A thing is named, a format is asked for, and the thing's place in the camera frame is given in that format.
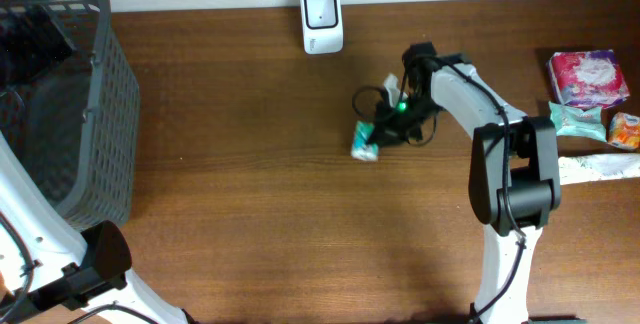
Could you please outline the white tube with cork cap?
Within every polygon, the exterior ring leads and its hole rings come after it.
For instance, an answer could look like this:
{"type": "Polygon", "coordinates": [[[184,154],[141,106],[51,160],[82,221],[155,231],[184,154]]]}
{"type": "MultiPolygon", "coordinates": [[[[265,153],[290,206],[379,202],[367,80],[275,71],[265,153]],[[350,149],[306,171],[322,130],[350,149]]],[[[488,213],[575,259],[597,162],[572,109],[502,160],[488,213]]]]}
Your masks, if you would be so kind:
{"type": "Polygon", "coordinates": [[[560,184],[639,177],[639,154],[596,154],[558,159],[560,184]]]}

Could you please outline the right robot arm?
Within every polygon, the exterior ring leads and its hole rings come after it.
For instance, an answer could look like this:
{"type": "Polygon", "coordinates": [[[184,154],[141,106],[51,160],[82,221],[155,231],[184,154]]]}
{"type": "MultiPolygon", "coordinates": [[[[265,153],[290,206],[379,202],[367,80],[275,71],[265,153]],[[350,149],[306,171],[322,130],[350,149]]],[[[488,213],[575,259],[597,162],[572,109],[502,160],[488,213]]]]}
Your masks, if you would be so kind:
{"type": "Polygon", "coordinates": [[[380,88],[363,145],[429,143],[426,120],[449,113],[472,141],[469,201],[483,227],[481,284],[471,323],[527,323],[535,247],[561,201],[558,149],[550,119],[511,106],[462,54],[440,55],[432,43],[410,46],[399,84],[380,88]]]}

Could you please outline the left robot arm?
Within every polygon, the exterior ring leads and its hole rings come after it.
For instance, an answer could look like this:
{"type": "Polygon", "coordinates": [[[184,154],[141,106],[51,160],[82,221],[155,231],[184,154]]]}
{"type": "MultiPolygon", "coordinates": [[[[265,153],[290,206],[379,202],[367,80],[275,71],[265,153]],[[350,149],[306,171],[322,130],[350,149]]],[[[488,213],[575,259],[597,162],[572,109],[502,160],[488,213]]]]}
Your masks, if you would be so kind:
{"type": "Polygon", "coordinates": [[[105,9],[1,8],[1,319],[186,323],[134,271],[122,233],[140,95],[105,9]]]}

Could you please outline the teal wet wipes pouch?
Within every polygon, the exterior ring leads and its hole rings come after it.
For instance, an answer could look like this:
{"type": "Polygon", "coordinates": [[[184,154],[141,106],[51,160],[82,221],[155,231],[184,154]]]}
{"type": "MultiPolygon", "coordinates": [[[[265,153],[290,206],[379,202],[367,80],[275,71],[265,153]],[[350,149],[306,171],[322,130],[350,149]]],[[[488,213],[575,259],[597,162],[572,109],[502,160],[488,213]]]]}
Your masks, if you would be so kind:
{"type": "Polygon", "coordinates": [[[582,110],[549,102],[550,119],[557,136],[582,137],[599,142],[606,141],[606,129],[601,119],[601,108],[582,110]]]}

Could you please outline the red purple tissue pack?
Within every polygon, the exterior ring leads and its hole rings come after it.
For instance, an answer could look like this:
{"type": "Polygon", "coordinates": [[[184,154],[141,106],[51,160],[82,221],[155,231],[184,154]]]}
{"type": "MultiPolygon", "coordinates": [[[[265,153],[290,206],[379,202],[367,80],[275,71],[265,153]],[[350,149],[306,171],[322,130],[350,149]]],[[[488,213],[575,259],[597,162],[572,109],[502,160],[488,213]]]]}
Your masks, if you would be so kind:
{"type": "Polygon", "coordinates": [[[583,110],[617,106],[630,90],[612,49],[556,52],[547,62],[556,101],[583,110]]]}

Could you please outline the orange pocket tissue pack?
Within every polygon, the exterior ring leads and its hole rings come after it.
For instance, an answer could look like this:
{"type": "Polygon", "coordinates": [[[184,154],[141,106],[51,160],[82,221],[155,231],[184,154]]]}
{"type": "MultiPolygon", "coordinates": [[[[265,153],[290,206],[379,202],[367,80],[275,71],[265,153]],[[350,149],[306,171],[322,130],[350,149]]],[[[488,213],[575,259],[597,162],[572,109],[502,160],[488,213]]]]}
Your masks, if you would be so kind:
{"type": "Polygon", "coordinates": [[[618,112],[609,127],[608,143],[625,150],[639,148],[639,117],[618,112]]]}

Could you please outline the green pocket tissue pack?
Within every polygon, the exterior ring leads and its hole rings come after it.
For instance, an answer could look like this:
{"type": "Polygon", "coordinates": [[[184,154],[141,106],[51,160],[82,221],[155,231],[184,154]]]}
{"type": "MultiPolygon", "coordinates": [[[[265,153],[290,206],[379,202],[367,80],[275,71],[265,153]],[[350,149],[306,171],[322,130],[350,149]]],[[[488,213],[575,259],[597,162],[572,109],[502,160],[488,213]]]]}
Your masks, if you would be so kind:
{"type": "Polygon", "coordinates": [[[373,162],[378,160],[379,148],[377,144],[369,144],[374,125],[357,121],[351,146],[351,156],[361,161],[373,162]]]}

